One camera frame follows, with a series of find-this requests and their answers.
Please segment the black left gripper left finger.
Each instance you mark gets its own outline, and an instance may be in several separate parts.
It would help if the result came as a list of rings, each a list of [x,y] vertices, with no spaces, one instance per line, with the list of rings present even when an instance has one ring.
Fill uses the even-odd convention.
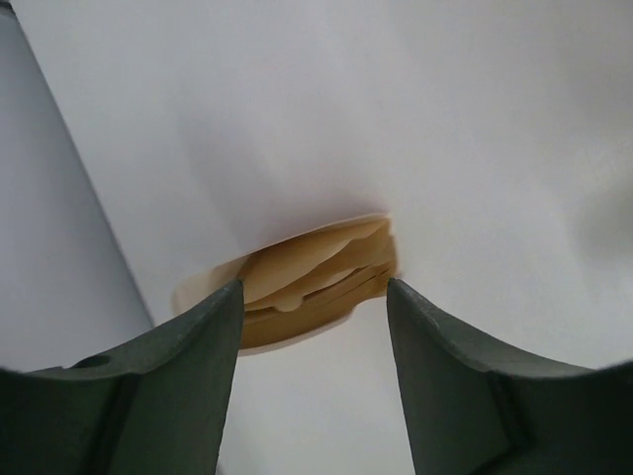
[[[75,365],[1,372],[5,474],[213,474],[244,321],[231,281]]]

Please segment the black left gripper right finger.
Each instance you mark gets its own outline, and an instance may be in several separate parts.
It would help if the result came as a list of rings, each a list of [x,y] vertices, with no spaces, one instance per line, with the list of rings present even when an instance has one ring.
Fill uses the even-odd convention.
[[[387,312],[418,474],[628,474],[632,365],[522,350],[393,279]]]

